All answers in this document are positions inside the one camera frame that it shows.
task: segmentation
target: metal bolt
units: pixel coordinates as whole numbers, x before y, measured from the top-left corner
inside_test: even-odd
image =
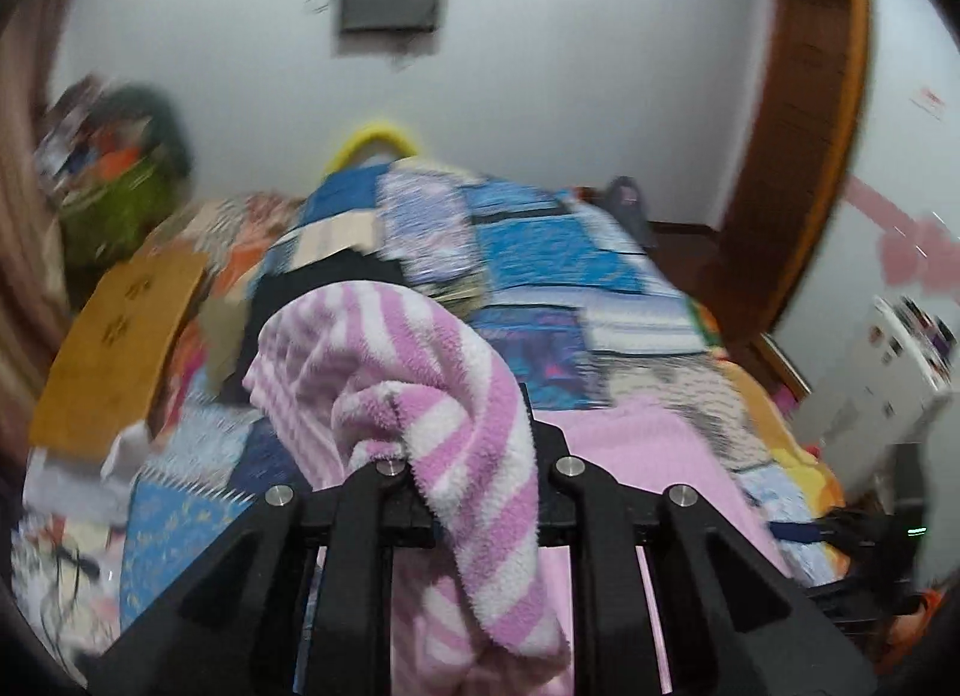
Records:
[[[699,493],[690,485],[673,485],[670,488],[670,500],[678,507],[692,507],[699,498]]]
[[[385,477],[395,477],[402,474],[407,467],[407,461],[397,458],[390,458],[386,461],[377,461],[376,470]]]
[[[587,470],[587,465],[573,455],[565,455],[556,462],[557,470],[565,477],[579,477]]]
[[[270,490],[267,490],[264,498],[272,507],[285,507],[294,500],[294,491],[287,485],[274,485]]]

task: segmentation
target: pile of clothes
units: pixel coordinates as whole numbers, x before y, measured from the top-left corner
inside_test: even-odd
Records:
[[[174,212],[190,156],[173,108],[150,86],[104,89],[88,76],[44,121],[35,165],[58,211],[67,290],[79,310],[100,277]]]
[[[43,126],[35,165],[40,186],[58,206],[117,180],[147,156],[165,162],[174,176],[189,174],[176,114],[154,87],[104,89],[97,76],[87,76],[64,92]]]

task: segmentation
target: pink wall decal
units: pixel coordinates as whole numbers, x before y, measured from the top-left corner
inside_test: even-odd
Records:
[[[844,199],[883,231],[877,257],[889,287],[919,282],[925,293],[952,293],[960,303],[960,241],[938,216],[914,220],[856,176],[848,177]]]

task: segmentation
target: yellow handle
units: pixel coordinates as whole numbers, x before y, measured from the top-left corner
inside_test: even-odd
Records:
[[[419,153],[414,143],[390,122],[372,122],[365,124],[347,139],[333,159],[326,164],[323,175],[344,170],[364,146],[371,143],[385,143],[397,151],[397,159],[413,157]]]

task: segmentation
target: white wall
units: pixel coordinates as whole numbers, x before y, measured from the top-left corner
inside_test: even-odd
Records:
[[[850,172],[912,218],[936,212],[960,232],[960,50],[930,0],[871,0],[872,64]],[[942,119],[913,103],[923,87],[946,102]],[[920,286],[892,290],[883,281],[881,231],[840,203],[790,308],[776,327],[779,347],[813,386],[865,319],[876,293],[909,295],[954,332],[960,306]],[[960,403],[942,417],[928,445],[935,512],[920,576],[960,565]]]
[[[306,193],[347,134],[408,128],[548,187],[642,181],[653,218],[713,221],[739,169],[772,0],[446,0],[433,53],[338,53],[306,0],[74,0],[54,91],[87,71],[165,88],[202,196]]]

